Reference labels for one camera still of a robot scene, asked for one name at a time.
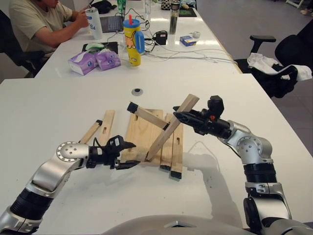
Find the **clear water bottle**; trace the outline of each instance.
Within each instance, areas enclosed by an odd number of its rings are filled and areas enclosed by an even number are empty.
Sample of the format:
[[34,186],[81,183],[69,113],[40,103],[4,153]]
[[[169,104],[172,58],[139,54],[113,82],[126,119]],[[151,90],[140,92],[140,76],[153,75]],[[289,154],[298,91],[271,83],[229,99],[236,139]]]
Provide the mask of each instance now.
[[151,0],[145,0],[145,13],[146,16],[151,14]]

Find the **tissue box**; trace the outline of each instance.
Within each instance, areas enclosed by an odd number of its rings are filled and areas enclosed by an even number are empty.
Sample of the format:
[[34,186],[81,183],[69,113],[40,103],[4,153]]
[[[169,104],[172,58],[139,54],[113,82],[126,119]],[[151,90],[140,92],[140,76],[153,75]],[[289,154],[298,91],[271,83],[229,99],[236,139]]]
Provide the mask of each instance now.
[[183,43],[186,47],[188,46],[193,46],[197,43],[197,40],[195,40],[194,38],[190,37],[190,36],[182,36],[179,38],[179,40],[181,41],[181,43]]
[[102,71],[109,70],[121,65],[121,60],[114,51],[102,50],[94,54]]
[[81,75],[86,75],[98,66],[95,56],[89,54],[88,51],[81,52],[73,58],[70,58],[68,64],[74,72]]

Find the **person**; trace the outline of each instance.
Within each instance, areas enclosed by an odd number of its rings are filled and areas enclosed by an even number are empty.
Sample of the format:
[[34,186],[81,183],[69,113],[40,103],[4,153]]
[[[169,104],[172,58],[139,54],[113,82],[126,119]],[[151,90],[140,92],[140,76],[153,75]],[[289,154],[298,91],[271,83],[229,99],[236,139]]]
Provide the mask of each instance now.
[[[58,0],[11,0],[9,15],[22,50],[41,50],[47,57],[79,29],[89,26],[84,10],[72,11]],[[64,27],[68,21],[73,23]]]
[[312,12],[312,10],[313,10],[313,0],[311,0],[309,5],[307,6],[307,8],[305,8],[302,11],[300,11],[300,13],[302,15],[307,15],[309,12]]

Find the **gray floor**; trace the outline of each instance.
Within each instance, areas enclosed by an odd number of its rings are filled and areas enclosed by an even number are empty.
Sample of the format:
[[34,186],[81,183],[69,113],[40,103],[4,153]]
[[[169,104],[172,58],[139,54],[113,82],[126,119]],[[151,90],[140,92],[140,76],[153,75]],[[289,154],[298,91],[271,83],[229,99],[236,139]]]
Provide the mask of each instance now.
[[[311,19],[285,1],[197,0],[204,21],[234,59],[247,58],[250,35],[273,35],[276,43],[261,46],[260,53],[275,58],[277,44],[297,34]],[[282,99],[273,99],[298,137],[313,155],[313,80],[298,82]]]

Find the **power adapter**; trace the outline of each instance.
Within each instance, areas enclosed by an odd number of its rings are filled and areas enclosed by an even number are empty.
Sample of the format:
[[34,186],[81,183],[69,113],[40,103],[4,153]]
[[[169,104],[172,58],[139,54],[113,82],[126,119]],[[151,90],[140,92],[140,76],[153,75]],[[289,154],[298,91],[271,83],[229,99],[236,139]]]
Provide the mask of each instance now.
[[166,45],[167,32],[165,30],[156,32],[156,36],[153,38],[157,45]]

